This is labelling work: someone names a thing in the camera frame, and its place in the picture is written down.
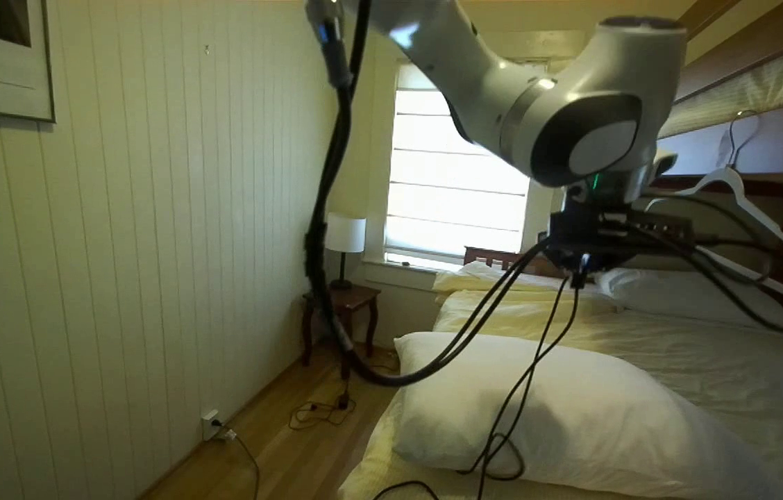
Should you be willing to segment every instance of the bunk bed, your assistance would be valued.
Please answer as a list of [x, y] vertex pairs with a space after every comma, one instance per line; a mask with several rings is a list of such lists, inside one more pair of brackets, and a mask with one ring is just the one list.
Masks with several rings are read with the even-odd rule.
[[[722, 14], [732, 2], [696, 5]], [[676, 108], [771, 59], [783, 59], [783, 2], [687, 68]], [[783, 105], [736, 108], [748, 114], [669, 130], [661, 147], [679, 162], [655, 190], [696, 184], [719, 168], [725, 133], [761, 125], [737, 169], [748, 197], [783, 200]], [[504, 254], [467, 250], [460, 273], [435, 277], [443, 305], [431, 330], [397, 340], [403, 373], [446, 346], [507, 265]], [[475, 498], [476, 476], [460, 471], [529, 365], [560, 284], [546, 261], [526, 271], [458, 361], [393, 394], [339, 498]], [[783, 321], [783, 302], [748, 289], [743, 300]], [[607, 273], [560, 300], [553, 330], [564, 330], [573, 302], [512, 430], [522, 459], [499, 468], [518, 471], [518, 480], [487, 480], [482, 498], [783, 498], [783, 333], [726, 309], [687, 271]]]

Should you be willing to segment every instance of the wall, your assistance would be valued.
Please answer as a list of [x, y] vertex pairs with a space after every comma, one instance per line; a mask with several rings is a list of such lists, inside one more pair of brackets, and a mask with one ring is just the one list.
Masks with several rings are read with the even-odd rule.
[[133, 498], [300, 350], [328, 84], [300, 2], [50, 2], [0, 118], [0, 498]]

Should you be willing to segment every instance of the window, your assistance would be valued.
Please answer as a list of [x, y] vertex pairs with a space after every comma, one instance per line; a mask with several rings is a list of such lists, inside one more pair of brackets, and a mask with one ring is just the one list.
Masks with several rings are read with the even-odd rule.
[[518, 250], [529, 182], [458, 137], [443, 96], [417, 68], [393, 91], [389, 261], [458, 261], [462, 248]]

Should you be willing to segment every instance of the bed sheet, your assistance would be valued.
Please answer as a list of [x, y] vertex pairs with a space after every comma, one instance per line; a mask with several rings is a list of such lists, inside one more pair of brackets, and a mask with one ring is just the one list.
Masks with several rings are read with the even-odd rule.
[[[553, 293], [510, 293], [485, 333], [535, 340]], [[458, 330], [479, 293], [455, 293], [443, 300], [435, 330]], [[560, 302], [553, 333], [564, 326]], [[710, 321], [679, 321], [617, 309], [603, 297], [580, 300], [580, 318], [567, 337], [568, 348], [619, 357], [693, 407], [722, 421], [783, 483], [783, 337], [761, 327]], [[339, 498], [375, 498], [383, 486], [421, 479], [442, 498], [475, 498], [475, 479], [433, 472], [406, 464], [390, 454], [393, 402], [383, 414], [362, 462], [351, 471]], [[604, 498], [535, 483], [492, 483], [487, 498]]]

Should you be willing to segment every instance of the white robotic arm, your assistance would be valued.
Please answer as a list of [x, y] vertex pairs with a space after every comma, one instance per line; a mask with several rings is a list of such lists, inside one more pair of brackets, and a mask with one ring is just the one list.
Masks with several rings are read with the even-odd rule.
[[[328, 5], [310, 0], [310, 22]], [[685, 48], [676, 22], [604, 21], [553, 77], [492, 52], [455, 0], [375, 0], [369, 21], [439, 86], [460, 137], [533, 182], [582, 187], [576, 200], [607, 205], [633, 202], [655, 177], [655, 141]]]

